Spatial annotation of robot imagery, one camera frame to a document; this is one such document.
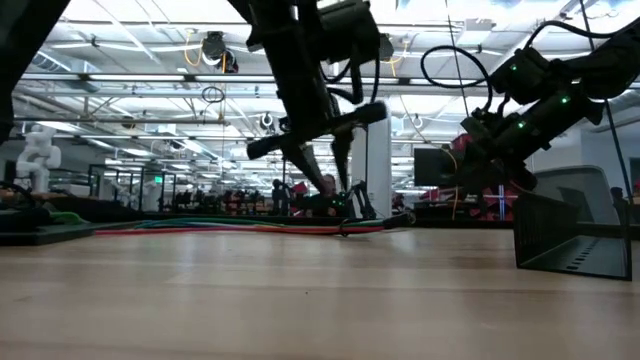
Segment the humanoid robot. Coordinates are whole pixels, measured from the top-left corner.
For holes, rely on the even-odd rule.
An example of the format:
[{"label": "humanoid robot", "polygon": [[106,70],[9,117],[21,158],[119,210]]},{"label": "humanoid robot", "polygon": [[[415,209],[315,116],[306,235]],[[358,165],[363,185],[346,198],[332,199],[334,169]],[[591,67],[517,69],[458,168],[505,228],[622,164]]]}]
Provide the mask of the humanoid robot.
[{"label": "humanoid robot", "polygon": [[26,146],[16,162],[16,185],[32,188],[34,193],[49,190],[49,169],[57,169],[62,161],[60,148],[51,142],[55,133],[53,128],[34,125],[24,135]]}]

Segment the white column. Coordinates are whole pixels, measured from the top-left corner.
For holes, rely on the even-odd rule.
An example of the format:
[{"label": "white column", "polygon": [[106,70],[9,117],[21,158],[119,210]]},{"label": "white column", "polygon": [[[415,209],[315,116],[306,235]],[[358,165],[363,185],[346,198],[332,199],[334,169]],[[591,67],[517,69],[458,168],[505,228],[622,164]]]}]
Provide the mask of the white column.
[{"label": "white column", "polygon": [[[367,135],[369,140],[367,156]],[[351,184],[367,180],[367,192],[377,216],[391,216],[391,118],[369,126],[368,133],[354,130],[351,150]],[[356,216],[361,217],[357,201]]]}]

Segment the table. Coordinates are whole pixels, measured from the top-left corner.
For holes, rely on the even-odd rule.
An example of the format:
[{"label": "table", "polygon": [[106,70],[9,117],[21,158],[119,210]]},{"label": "table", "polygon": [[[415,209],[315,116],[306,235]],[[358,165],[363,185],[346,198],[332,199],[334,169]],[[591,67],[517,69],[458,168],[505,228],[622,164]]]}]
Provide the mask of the table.
[{"label": "table", "polygon": [[640,285],[517,270],[506,230],[0,248],[3,360],[637,359],[638,339]]}]

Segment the robotic arm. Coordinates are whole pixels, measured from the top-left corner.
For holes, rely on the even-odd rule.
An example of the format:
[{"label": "robotic arm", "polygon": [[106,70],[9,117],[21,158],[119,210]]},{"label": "robotic arm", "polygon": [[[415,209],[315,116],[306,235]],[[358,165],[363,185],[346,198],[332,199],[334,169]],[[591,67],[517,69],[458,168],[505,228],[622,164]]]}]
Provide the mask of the robotic arm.
[{"label": "robotic arm", "polygon": [[531,190],[536,179],[524,160],[583,118],[602,120],[602,100],[622,94],[640,74],[640,18],[610,35],[591,54],[547,61],[532,47],[517,50],[489,78],[506,101],[537,101],[523,114],[503,117],[483,109],[462,122],[473,138],[458,166],[455,182],[466,192],[515,182]]},{"label": "robotic arm", "polygon": [[[352,129],[387,116],[383,103],[371,103],[341,115],[333,95],[354,104],[363,102],[360,65],[378,59],[380,33],[369,5],[346,0],[319,10],[316,0],[229,0],[252,25],[247,41],[250,50],[263,47],[271,65],[278,96],[287,112],[289,131],[254,141],[247,146],[250,159],[281,149],[320,191],[322,174],[306,143],[333,135],[332,150],[340,182],[348,188],[347,161],[353,141]],[[349,59],[353,94],[327,87],[320,63]]]}]

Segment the wooden tabletop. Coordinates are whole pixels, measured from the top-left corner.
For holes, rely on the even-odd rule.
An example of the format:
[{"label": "wooden tabletop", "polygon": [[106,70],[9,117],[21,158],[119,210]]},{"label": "wooden tabletop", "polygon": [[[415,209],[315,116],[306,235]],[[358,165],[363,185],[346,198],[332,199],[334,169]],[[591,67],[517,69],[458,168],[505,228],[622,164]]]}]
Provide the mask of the wooden tabletop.
[{"label": "wooden tabletop", "polygon": [[2,360],[639,354],[640,285],[517,270],[510,231],[197,233],[0,248]]}]

